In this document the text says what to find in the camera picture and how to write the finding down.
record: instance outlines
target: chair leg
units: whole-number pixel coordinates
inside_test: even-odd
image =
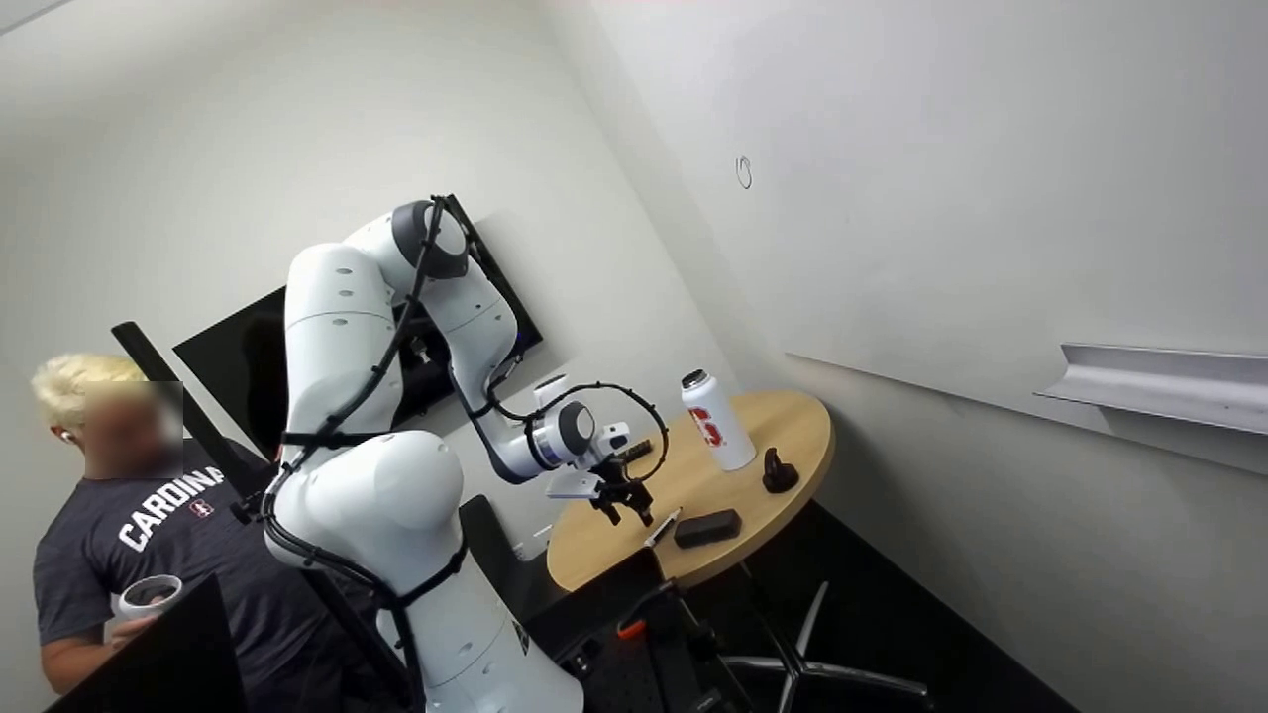
[[[710,624],[687,598],[682,598],[682,614],[698,639],[705,639],[715,649],[724,649],[724,639],[718,632],[718,624]]]
[[[816,598],[809,601],[809,614],[805,614],[805,620],[802,620],[802,628],[798,628],[798,656],[809,655],[809,639],[816,632],[825,598],[827,598],[827,582],[819,582],[819,589],[816,589]]]
[[[919,684],[919,681],[904,681],[904,678],[887,678],[887,672],[872,672],[872,671],[851,671],[851,667],[805,663],[805,678],[845,681],[845,684],[875,684],[875,688],[891,688],[891,693],[928,702],[928,684]]]
[[[782,688],[782,710],[777,710],[777,713],[794,713],[794,693],[798,693],[798,684],[802,684],[802,672],[798,672],[798,671],[790,671],[790,672],[784,672],[784,688]]]
[[[728,671],[769,671],[769,672],[784,672],[790,671],[782,656],[722,656],[722,667],[728,667]]]

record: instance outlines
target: round wooden table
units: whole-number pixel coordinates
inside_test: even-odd
[[[645,492],[653,496],[653,528],[668,513],[710,513],[735,505],[740,513],[740,535],[691,545],[682,552],[676,544],[676,529],[653,545],[664,575],[676,578],[682,589],[701,586],[718,578],[722,571],[746,564],[753,552],[763,552],[777,529],[784,529],[805,503],[825,484],[835,435],[833,416],[819,400],[805,393],[751,393],[735,400],[740,424],[751,428],[751,438],[759,447],[753,465],[740,470],[722,470],[715,450],[701,442],[695,418],[677,418],[669,428],[669,458],[653,480],[645,480]],[[625,470],[652,470],[660,458],[664,438],[653,438],[653,450],[636,458]],[[765,470],[765,447],[777,447],[784,465],[798,467],[798,488],[769,496],[763,488]],[[620,505],[624,521],[613,528],[603,512],[574,500],[563,505],[551,545],[546,545],[546,571],[561,589],[579,589],[603,571],[620,566],[636,552],[645,545],[645,528],[636,512]]]

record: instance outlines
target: office chair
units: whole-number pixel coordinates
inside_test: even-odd
[[[759,713],[653,552],[551,598],[529,632],[588,684],[588,710]]]
[[[487,575],[493,589],[506,611],[529,620],[546,598],[546,566],[522,564],[502,529],[502,517],[493,512],[487,496],[477,496],[462,505],[462,521],[473,545],[473,557]]]
[[[736,656],[736,655],[724,655],[722,663],[728,671],[759,671],[759,672],[782,672],[784,684],[782,684],[782,706],[777,713],[794,713],[794,696],[798,696],[798,684],[802,681],[835,681],[835,684],[870,684],[870,688],[887,688],[887,693],[900,693],[900,696],[916,696],[924,702],[924,710],[933,710],[933,696],[928,696],[928,684],[919,681],[904,681],[904,678],[887,678],[887,672],[872,672],[872,671],[851,671],[851,667],[833,667],[833,663],[812,663],[809,656],[809,641],[816,632],[816,620],[819,620],[819,611],[825,611],[825,598],[827,598],[827,582],[819,582],[816,598],[809,601],[805,616],[802,616],[802,628],[794,639],[794,649],[769,632],[769,641],[777,644],[777,656]]]

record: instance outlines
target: man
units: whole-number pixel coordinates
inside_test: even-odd
[[[343,710],[356,649],[232,505],[233,488],[180,438],[180,393],[129,356],[68,352],[32,375],[48,432],[82,450],[82,480],[35,552],[42,667],[68,693],[151,620],[113,620],[113,594],[180,575],[218,578],[250,710]]]

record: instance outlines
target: bottle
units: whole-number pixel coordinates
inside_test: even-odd
[[[682,375],[682,402],[722,470],[740,470],[759,457],[746,424],[728,406],[724,387],[705,369]]]

